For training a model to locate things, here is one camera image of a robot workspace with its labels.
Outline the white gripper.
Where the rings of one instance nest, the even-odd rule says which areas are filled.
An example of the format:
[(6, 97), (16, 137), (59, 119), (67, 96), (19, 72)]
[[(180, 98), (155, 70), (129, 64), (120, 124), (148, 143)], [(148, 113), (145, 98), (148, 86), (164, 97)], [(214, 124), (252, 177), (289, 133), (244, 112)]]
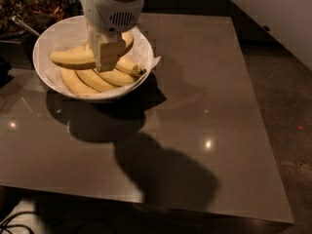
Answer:
[(97, 71), (112, 70), (125, 54), (126, 42), (110, 42), (104, 31), (126, 32), (137, 25), (144, 0), (80, 0), (87, 20), (88, 42)]

